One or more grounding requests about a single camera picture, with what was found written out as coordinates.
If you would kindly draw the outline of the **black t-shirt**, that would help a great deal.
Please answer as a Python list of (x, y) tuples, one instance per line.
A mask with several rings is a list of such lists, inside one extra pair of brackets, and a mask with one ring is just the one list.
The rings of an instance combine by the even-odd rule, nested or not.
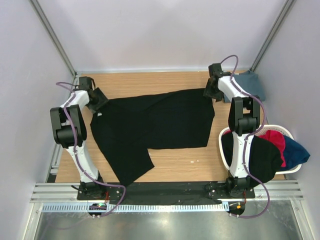
[(204, 89), (110, 99), (90, 123), (93, 138), (120, 184), (154, 168), (148, 150), (203, 148), (215, 116)]

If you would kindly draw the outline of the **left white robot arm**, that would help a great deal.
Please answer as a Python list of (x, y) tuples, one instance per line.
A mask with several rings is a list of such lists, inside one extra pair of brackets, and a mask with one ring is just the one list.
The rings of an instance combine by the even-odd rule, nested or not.
[(80, 176), (79, 186), (73, 188), (80, 197), (101, 200), (107, 190), (87, 148), (88, 135), (82, 110), (87, 107), (96, 113), (108, 99), (88, 76), (80, 77), (77, 84), (60, 81), (56, 85), (68, 90), (70, 97), (49, 111), (54, 141), (73, 159)]

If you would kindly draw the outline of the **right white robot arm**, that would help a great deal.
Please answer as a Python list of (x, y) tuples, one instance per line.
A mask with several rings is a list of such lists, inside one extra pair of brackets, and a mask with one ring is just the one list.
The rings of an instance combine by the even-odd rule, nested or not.
[(260, 127), (260, 104), (235, 82), (230, 72), (222, 70), (220, 63), (208, 66), (209, 79), (204, 96), (221, 101), (226, 95), (230, 100), (228, 127), (232, 133), (232, 161), (224, 189), (231, 198), (241, 198), (249, 189), (252, 179), (249, 171), (252, 140)]

